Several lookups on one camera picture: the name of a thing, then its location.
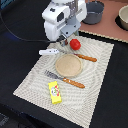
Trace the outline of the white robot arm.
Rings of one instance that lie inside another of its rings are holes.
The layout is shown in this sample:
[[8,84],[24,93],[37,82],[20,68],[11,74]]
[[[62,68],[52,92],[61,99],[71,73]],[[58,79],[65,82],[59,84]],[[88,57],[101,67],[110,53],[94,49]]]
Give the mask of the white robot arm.
[[81,21],[86,16],[85,0],[51,0],[42,13],[46,37],[65,46],[68,37],[79,34]]

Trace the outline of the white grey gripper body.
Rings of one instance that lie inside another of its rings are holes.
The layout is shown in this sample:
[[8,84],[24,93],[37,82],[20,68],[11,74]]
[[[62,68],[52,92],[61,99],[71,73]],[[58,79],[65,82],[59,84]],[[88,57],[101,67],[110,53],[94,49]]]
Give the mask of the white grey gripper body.
[[42,13],[47,38],[50,41],[67,39],[78,32],[86,16],[85,0],[51,0]]

